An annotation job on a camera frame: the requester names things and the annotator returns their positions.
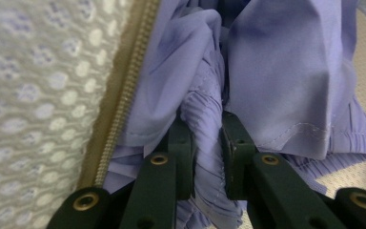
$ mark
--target metal rivet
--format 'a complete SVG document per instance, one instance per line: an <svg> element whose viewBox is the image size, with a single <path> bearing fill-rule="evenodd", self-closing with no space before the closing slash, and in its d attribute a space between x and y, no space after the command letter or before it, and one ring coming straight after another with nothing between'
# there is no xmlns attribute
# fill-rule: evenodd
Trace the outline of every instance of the metal rivet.
<svg viewBox="0 0 366 229"><path fill-rule="evenodd" d="M151 158L151 163L154 165L163 165L168 162L167 156L157 155Z"/></svg>
<svg viewBox="0 0 366 229"><path fill-rule="evenodd" d="M366 194L353 192L350 194L350 199L355 205L366 210Z"/></svg>
<svg viewBox="0 0 366 229"><path fill-rule="evenodd" d="M98 201L99 196L94 192L90 192L77 198L73 202L73 209L80 212L86 211L96 205Z"/></svg>
<svg viewBox="0 0 366 229"><path fill-rule="evenodd" d="M279 160L276 156L266 155L261 158L263 163L268 165L277 165Z"/></svg>

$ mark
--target stitched seam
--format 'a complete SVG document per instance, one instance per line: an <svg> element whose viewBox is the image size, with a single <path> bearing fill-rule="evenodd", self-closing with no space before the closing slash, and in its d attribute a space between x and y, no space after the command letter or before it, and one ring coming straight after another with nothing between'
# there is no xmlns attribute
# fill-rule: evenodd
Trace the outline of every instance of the stitched seam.
<svg viewBox="0 0 366 229"><path fill-rule="evenodd" d="M209 90L203 89L203 85L207 81L207 76L209 76L212 73L210 71L205 71L205 70L201 71L201 73L198 73L196 75L196 76L201 78L201 83L199 85L195 86L195 87L189 88L189 92L202 92L204 95L212 98L212 96L211 96L212 92L209 91ZM218 85L216 85L212 81L210 83L213 84L212 87L216 87L216 88L218 87Z"/></svg>
<svg viewBox="0 0 366 229"><path fill-rule="evenodd" d="M311 159L311 161L302 163L300 165L296 165L295 167L300 168L300 169L305 169L306 167L308 167L310 165L317 165L317 163L319 163L319 162L323 162L325 160L332 159L332 157L334 157L334 156L335 156L335 154L331 153L331 154L327 155L326 158L323 160Z"/></svg>
<svg viewBox="0 0 366 229"><path fill-rule="evenodd" d="M187 228L187 223L190 221L190 219L192 219L192 216L194 214L194 208L192 207L192 204L190 202L189 202L189 205L191 206L191 208L190 208L190 214L187 217L187 220L184 220L183 221L183 225L184 225L185 228Z"/></svg>
<svg viewBox="0 0 366 229"><path fill-rule="evenodd" d="M291 130L293 130L293 129L294 129L294 128L296 128L297 126L309 126L309 127L312 127L312 128L317 129L318 131L322 132L323 134L325 134L325 133L328 133L328 132L329 132L329 131L324 131L324 130L320 129L320 128L316 127L314 124L311 124L311 123L297 123L297 124L293 125L292 127L290 127L289 129L287 129L283 134L279 135L279 136L278 136L278 137L276 137L275 139L273 139L273 140L271 140L271 141L269 141L269 142L265 142L265 143L259 144L259 145L257 145L257 147L263 147L263 146L265 146L265 145L272 144L272 143L274 143L274 142L278 141L280 138L282 138L284 135L286 135L287 133L289 133ZM293 137L294 135L297 135L297 134L299 134L299 133L305 133L305 132L306 132L306 131L301 131L301 130L299 130L299 131L297 131L297 132L292 133L291 135L289 135L289 136L288 136L288 139L287 139L283 144L285 144L286 142L288 142L288 141L291 139L291 137ZM309 134L308 136L311 136L311 137L313 137L313 138L315 138L315 139L318 139L318 140L324 140L324 139L326 139L326 138L327 138L327 136L324 136L324 137L318 137L318 136L316 136L316 135L311 135L311 134Z"/></svg>
<svg viewBox="0 0 366 229"><path fill-rule="evenodd" d="M366 136L366 134L364 133L357 133L357 132L334 132L335 134L343 134L343 135L363 135L363 136Z"/></svg>
<svg viewBox="0 0 366 229"><path fill-rule="evenodd" d="M189 100L189 101L191 101L191 102L193 102L194 101L194 95L196 94L196 92L193 92L191 95L189 95L189 97L188 97L188 99L187 100ZM210 100L209 99L207 99L206 100L206 105L205 105L205 109L203 109L202 111L201 111L201 113L200 113L200 117L201 116L203 116L204 114L205 114L205 111L206 110L210 110ZM196 120L195 120L195 123L194 123L194 125L193 125L193 127L194 127L194 129L195 130L198 130L199 128L198 128L198 126L199 126L199 119L200 118L197 118ZM211 201L211 208L213 209L213 210L215 210L215 208L216 208L216 201L219 199L219 197L220 197L220 195L221 195L221 193L222 193L222 190L223 190L223 184L224 184L224 181L225 181L225 178L222 176L222 180L221 180L221 182L219 183L219 188L218 188L218 191L217 191L217 194L216 194L216 196L213 198L213 200Z"/></svg>

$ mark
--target cloth fold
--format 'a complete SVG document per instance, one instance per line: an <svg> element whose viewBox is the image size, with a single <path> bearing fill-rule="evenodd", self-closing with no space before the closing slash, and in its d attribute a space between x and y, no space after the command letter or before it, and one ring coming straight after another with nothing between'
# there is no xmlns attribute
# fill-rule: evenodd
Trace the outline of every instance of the cloth fold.
<svg viewBox="0 0 366 229"><path fill-rule="evenodd" d="M324 193L315 178L366 160L366 115L355 97L352 63L356 4L162 1L105 188L113 192L136 178L180 109L198 149L195 196L178 201L176 226L238 227L243 202L226 197L218 139L226 109L239 116L260 152L284 155Z"/></svg>

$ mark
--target gathered fabric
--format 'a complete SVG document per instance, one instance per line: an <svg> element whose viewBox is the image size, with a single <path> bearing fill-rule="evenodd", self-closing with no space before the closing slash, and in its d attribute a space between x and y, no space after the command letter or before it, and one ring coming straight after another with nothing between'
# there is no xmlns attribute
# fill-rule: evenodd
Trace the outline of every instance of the gathered fabric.
<svg viewBox="0 0 366 229"><path fill-rule="evenodd" d="M356 4L163 1L104 187L114 192L136 178L179 109L197 151L195 197L178 202L177 228L238 227L242 207L226 197L218 139L227 110L260 152L284 155L324 193L315 178L366 160L352 62Z"/></svg>

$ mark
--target fabric pattern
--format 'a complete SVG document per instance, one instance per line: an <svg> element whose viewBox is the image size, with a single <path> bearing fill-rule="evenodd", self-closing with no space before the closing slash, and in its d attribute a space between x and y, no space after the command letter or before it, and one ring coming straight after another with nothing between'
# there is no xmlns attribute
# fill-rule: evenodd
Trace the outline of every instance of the fabric pattern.
<svg viewBox="0 0 366 229"><path fill-rule="evenodd" d="M0 228L73 191L132 1L0 1Z"/></svg>
<svg viewBox="0 0 366 229"><path fill-rule="evenodd" d="M218 228L237 228L241 223L241 207L225 193L225 172L219 130L222 127L224 66L219 49L210 43L195 78L181 104L181 117L193 132L197 147L195 156L194 192L190 199L209 221ZM185 212L178 211L179 219ZM197 215L188 216L195 222ZM185 225L187 228L204 228Z"/></svg>

